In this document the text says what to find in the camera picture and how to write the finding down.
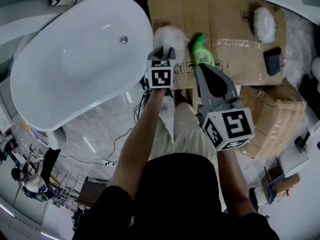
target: wall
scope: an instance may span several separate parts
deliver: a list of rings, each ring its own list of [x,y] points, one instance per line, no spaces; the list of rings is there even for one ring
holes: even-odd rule
[[[261,206],[269,215],[270,226],[281,240],[308,240],[320,233],[320,136],[307,142],[308,165],[299,173],[300,183],[289,191],[289,197]]]
[[[20,37],[0,45],[0,82],[5,79],[11,57],[20,41]]]
[[[47,202],[31,199],[22,190],[18,191],[18,183],[11,177],[14,167],[15,163],[10,157],[0,166],[0,197],[29,219],[41,224]]]
[[[45,210],[42,227],[48,232],[59,234],[66,240],[72,240],[74,236],[73,226],[74,223],[71,217],[74,213],[64,207],[56,207],[52,202],[48,203],[48,206]]]
[[[50,235],[58,240],[63,240],[62,237],[58,237],[54,232],[47,231],[39,224],[28,219],[16,209],[10,207],[10,205],[0,197],[0,204],[5,206],[14,217],[7,214],[0,208],[0,231],[7,240],[19,239],[19,240],[48,240],[46,236],[43,236],[40,232]]]

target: black cable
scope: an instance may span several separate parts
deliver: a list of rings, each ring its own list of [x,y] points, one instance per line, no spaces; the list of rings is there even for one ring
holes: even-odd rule
[[[116,138],[116,139],[114,140],[114,142],[113,142],[113,151],[112,151],[112,153],[111,153],[111,154],[108,156],[108,158],[107,158],[108,163],[109,163],[109,158],[110,158],[110,157],[113,155],[113,153],[116,151],[116,141],[119,140],[119,139],[121,139],[122,137],[126,136],[132,129],[133,129],[133,128],[130,128],[130,129],[126,132],[125,135],[122,135],[122,136],[120,136],[120,137],[118,137],[118,138]]]
[[[139,104],[133,109],[133,120],[134,120],[135,123],[137,123],[137,122],[136,122],[136,119],[137,119],[137,120],[139,119],[140,110],[141,110],[141,108],[143,107],[143,105],[145,104],[146,95],[148,94],[148,92],[149,92],[149,90],[147,89],[147,90],[143,93],[142,98],[141,98]],[[116,151],[116,141],[119,140],[119,139],[121,139],[122,137],[126,136],[132,129],[133,129],[133,128],[130,128],[130,129],[126,132],[126,134],[124,134],[124,135],[122,135],[122,136],[120,136],[120,137],[118,137],[118,138],[116,138],[116,139],[114,140],[114,142],[113,142],[113,151],[112,151],[112,153],[111,153],[111,154],[108,156],[108,158],[107,158],[108,163],[109,163],[109,158],[110,158],[110,157],[114,154],[114,152]],[[102,163],[99,163],[99,162],[86,162],[86,161],[81,161],[81,160],[73,157],[72,155],[63,156],[63,155],[59,154],[59,156],[64,157],[64,158],[69,158],[69,157],[71,157],[71,158],[73,158],[73,159],[75,159],[75,160],[77,160],[77,161],[79,161],[79,162],[81,162],[81,163],[85,163],[85,164],[95,164],[95,165],[107,166],[106,164],[102,164]]]
[[[79,162],[81,162],[81,163],[96,164],[96,165],[106,166],[105,164],[102,164],[102,163],[99,163],[99,162],[86,162],[86,161],[81,161],[81,160],[73,157],[72,155],[64,156],[64,155],[60,154],[59,156],[64,157],[64,158],[69,158],[69,157],[71,157],[71,158],[73,158],[73,159],[75,159],[75,160],[77,160],[77,161],[79,161]]]

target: sticker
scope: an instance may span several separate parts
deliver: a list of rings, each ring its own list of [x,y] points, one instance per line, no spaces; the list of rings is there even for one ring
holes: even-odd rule
[[[153,60],[151,67],[170,67],[170,61],[168,59]]]
[[[171,85],[171,70],[151,70],[153,86],[170,86]]]
[[[221,142],[223,141],[222,137],[220,136],[219,132],[217,131],[214,124],[211,122],[211,120],[208,118],[206,121],[206,124],[204,126],[204,130],[207,134],[207,136],[212,141],[215,148],[217,148]]]
[[[196,69],[196,63],[195,62],[186,62],[185,63],[185,72],[186,73],[192,73]]]
[[[250,20],[250,13],[246,10],[241,10],[240,11],[240,15],[241,15],[241,20],[243,22],[249,22]]]
[[[178,74],[183,74],[185,72],[185,64],[182,63],[178,65]]]
[[[227,144],[224,145],[223,148],[221,148],[221,150],[234,149],[236,147],[240,147],[242,144],[246,143],[248,140],[250,140],[250,138],[228,142]]]
[[[214,62],[214,66],[218,69],[218,70],[220,70],[220,71],[222,71],[222,61],[221,60],[216,60],[215,62]]]
[[[251,134],[251,129],[243,110],[222,114],[226,131],[230,139]]]
[[[177,64],[176,66],[175,66],[175,68],[174,68],[174,71],[173,71],[173,82],[175,82],[176,81],[176,79],[177,79],[177,76],[179,75],[179,65]]]
[[[204,64],[212,65],[212,62],[209,61],[209,58],[208,58],[208,54],[207,54],[207,53],[205,53],[205,52],[199,52],[199,53],[197,54],[197,57],[198,57],[199,63],[204,63]]]

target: person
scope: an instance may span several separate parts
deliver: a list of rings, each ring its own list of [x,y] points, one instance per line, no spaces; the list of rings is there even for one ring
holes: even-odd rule
[[[38,168],[34,175],[30,175],[28,173],[28,168],[31,161],[31,155],[29,155],[22,170],[19,168],[13,168],[11,170],[12,178],[15,181],[23,183],[23,186],[31,193],[46,192],[50,182],[51,171],[56,163],[60,151],[60,149],[53,150],[49,148],[44,155],[44,159],[42,159],[43,161],[39,162]]]
[[[73,239],[279,239],[249,200],[235,150],[214,152],[195,111],[174,94],[174,143],[154,89],[128,136],[108,186]],[[217,158],[221,192],[212,163]]]

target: hand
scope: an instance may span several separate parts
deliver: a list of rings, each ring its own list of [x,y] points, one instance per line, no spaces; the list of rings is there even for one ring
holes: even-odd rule
[[[167,89],[166,88],[156,88],[156,89],[152,89],[151,93],[156,93],[156,94],[163,94],[165,95]]]

